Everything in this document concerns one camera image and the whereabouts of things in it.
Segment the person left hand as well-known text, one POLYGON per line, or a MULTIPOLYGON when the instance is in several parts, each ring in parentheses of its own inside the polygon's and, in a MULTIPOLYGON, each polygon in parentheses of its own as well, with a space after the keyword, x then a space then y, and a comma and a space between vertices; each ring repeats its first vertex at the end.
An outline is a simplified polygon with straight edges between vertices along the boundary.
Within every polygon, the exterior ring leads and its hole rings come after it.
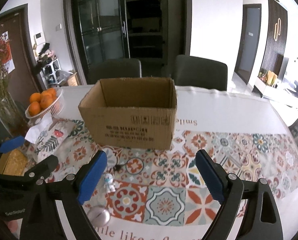
POLYGON ((20 238, 20 231, 21 231, 21 224, 22 224, 22 219, 17 219, 17 220, 11 220, 11 221, 5 221, 4 222, 10 232, 17 238, 20 238))

